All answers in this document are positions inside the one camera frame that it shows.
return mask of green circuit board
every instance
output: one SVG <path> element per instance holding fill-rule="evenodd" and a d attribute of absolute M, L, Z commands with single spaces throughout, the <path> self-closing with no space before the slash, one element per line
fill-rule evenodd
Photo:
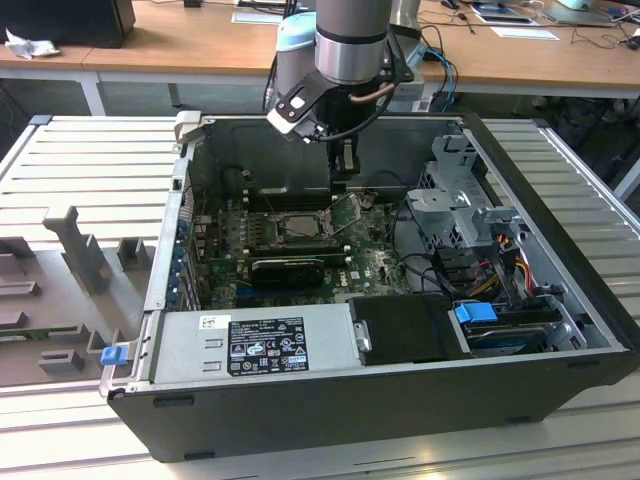
<path fill-rule="evenodd" d="M 252 213 L 239 205 L 219 210 L 207 229 L 201 258 L 200 271 L 206 271 L 208 282 L 204 306 L 343 303 L 353 296 L 409 293 L 387 242 L 390 210 L 362 193 L 348 194 L 320 211 Z M 266 294 L 252 288 L 252 262 L 297 258 L 324 262 L 320 287 Z"/>

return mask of floor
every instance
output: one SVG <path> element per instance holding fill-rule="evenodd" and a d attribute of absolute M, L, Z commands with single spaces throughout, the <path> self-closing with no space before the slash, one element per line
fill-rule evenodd
<path fill-rule="evenodd" d="M 3 84 L 6 90 L 0 92 L 0 158 L 33 115 L 89 115 L 77 83 L 5 80 Z M 181 109 L 207 113 L 255 113 L 260 110 L 261 87 L 180 85 L 179 90 L 183 102 Z M 107 83 L 104 92 L 108 115 L 171 116 L 179 111 L 171 106 L 165 84 Z M 518 98 L 507 95 L 463 94 L 456 104 L 456 110 L 473 111 L 486 118 L 510 118 L 517 103 L 520 117 L 545 118 L 557 126 L 557 131 L 565 141 L 601 176 L 607 174 L 611 160 L 638 135 L 638 129 L 633 125 L 624 126 L 619 121 L 610 123 L 607 119 L 598 122 L 595 128 L 567 125 L 566 122 L 560 125 L 557 122 L 558 109 L 564 109 L 564 112 L 566 105 L 559 106 L 557 100 L 552 100 L 545 108 L 534 108 L 533 100 L 530 97 L 518 102 Z M 612 186 L 617 184 L 637 158 L 640 158 L 640 151 L 632 154 L 626 164 L 616 168 Z M 629 205 L 635 211 L 640 211 L 640 192 L 629 199 Z"/>

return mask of computer tower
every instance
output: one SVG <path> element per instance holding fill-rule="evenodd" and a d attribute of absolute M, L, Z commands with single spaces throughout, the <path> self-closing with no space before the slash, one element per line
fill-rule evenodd
<path fill-rule="evenodd" d="M 23 0 L 3 2 L 1 35 L 5 29 L 29 40 L 56 45 L 119 48 L 135 23 L 132 0 Z"/>

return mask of blue latch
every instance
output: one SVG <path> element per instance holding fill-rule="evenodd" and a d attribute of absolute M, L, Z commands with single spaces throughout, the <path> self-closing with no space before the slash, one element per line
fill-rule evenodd
<path fill-rule="evenodd" d="M 126 365 L 128 352 L 129 347 L 127 346 L 105 347 L 102 349 L 100 363 L 105 366 Z"/>
<path fill-rule="evenodd" d="M 498 316 L 490 303 L 463 303 L 455 309 L 460 323 L 497 322 Z"/>

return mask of table leg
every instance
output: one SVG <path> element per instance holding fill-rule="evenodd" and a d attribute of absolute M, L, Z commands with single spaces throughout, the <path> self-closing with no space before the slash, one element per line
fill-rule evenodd
<path fill-rule="evenodd" d="M 82 91 L 84 92 L 84 98 L 87 100 L 91 115 L 105 116 L 104 109 L 104 93 L 102 91 L 102 85 L 98 79 L 84 78 L 80 81 Z"/>
<path fill-rule="evenodd" d="M 171 98 L 171 106 L 179 108 L 182 106 L 182 101 L 180 100 L 180 92 L 178 91 L 178 85 L 175 83 L 169 83 L 169 98 Z"/>
<path fill-rule="evenodd" d="M 640 158 L 631 167 L 631 170 L 620 181 L 614 193 L 625 201 L 633 193 L 636 187 L 640 184 Z"/>

